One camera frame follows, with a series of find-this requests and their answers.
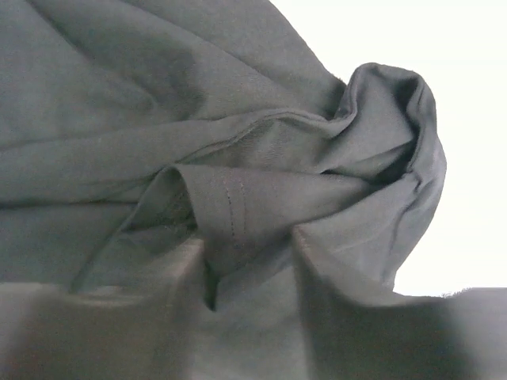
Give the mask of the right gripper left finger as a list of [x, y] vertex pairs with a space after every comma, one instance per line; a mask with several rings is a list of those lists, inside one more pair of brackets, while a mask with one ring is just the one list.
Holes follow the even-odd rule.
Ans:
[[191, 237], [120, 287], [1, 286], [4, 379], [187, 379], [204, 281]]

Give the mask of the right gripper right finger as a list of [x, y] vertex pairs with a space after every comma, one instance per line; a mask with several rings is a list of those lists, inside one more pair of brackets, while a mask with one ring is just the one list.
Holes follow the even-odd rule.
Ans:
[[506, 291], [406, 296], [292, 233], [305, 353], [312, 379], [503, 379]]

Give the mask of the black floral print t-shirt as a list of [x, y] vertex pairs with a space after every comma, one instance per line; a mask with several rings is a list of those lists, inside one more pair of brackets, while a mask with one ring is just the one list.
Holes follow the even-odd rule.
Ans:
[[386, 287], [430, 224], [435, 101], [377, 63], [344, 83], [267, 1], [1, 4], [1, 278], [115, 283], [194, 231], [217, 308], [306, 231]]

